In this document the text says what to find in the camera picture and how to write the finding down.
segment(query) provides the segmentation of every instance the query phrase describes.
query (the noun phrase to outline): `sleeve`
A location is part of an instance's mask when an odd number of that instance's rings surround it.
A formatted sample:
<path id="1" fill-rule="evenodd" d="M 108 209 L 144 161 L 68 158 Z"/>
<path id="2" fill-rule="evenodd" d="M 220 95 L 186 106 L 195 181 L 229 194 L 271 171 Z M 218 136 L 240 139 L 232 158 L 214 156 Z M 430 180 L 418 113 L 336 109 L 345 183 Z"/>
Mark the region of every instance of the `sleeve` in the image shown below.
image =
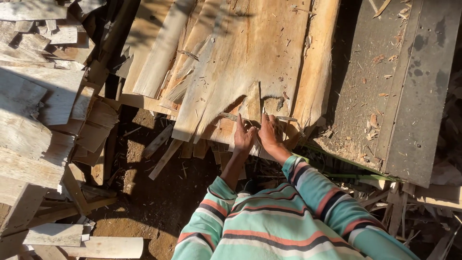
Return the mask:
<path id="1" fill-rule="evenodd" d="M 291 156 L 282 171 L 295 187 L 314 218 L 374 260 L 418 260 L 408 248 L 385 232 L 383 225 L 354 198 L 306 163 L 303 157 Z"/>
<path id="2" fill-rule="evenodd" d="M 207 188 L 201 204 L 181 231 L 172 260 L 210 259 L 236 198 L 236 193 L 217 177 Z"/>

